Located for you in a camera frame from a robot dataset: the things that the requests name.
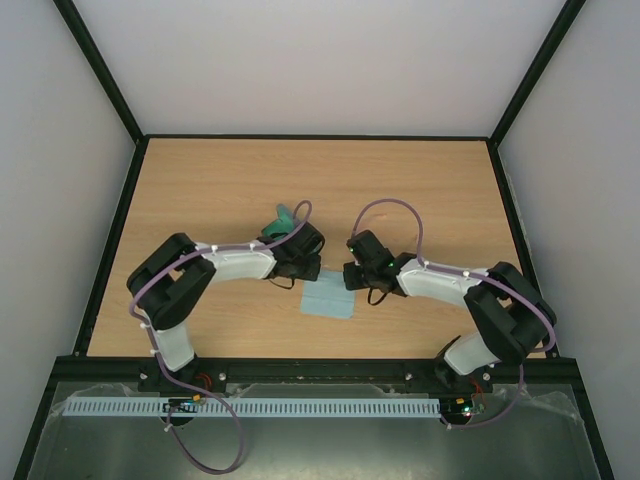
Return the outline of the light blue cleaning cloth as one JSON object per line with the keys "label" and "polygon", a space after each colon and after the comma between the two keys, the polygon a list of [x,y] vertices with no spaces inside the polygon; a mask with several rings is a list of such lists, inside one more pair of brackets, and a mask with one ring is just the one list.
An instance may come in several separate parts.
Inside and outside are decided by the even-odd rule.
{"label": "light blue cleaning cloth", "polygon": [[315,281],[305,281],[300,311],[341,320],[350,319],[355,310],[355,292],[345,287],[343,274],[321,269]]}

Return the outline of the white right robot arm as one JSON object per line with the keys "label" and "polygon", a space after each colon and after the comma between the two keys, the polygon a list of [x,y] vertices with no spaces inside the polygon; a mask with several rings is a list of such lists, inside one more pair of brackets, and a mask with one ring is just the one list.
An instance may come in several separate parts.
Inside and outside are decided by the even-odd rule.
{"label": "white right robot arm", "polygon": [[465,270],[404,252],[394,256],[373,232],[364,230],[346,246],[354,257],[343,267],[349,291],[424,297],[465,307],[476,327],[446,344],[434,359],[434,375],[455,392],[471,374],[492,364],[520,365],[529,354],[552,349],[557,317],[541,294],[508,262]]}

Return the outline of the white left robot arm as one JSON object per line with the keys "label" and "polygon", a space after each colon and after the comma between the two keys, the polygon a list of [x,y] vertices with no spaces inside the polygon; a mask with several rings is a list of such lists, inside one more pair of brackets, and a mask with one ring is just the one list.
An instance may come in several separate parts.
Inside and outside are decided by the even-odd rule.
{"label": "white left robot arm", "polygon": [[187,318],[212,283],[275,278],[315,281],[324,235],[312,224],[289,233],[264,231],[241,244],[208,245],[185,233],[171,235],[127,279],[131,312],[149,331],[152,353],[177,372],[195,358]]}

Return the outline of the grey green glasses case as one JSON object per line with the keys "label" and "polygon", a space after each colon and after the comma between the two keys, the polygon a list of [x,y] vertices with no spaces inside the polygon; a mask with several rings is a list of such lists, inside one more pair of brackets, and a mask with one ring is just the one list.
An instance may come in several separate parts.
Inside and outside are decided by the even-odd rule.
{"label": "grey green glasses case", "polygon": [[298,223],[299,220],[291,209],[284,204],[278,204],[276,206],[276,218],[261,230],[261,235],[279,239],[290,234]]}

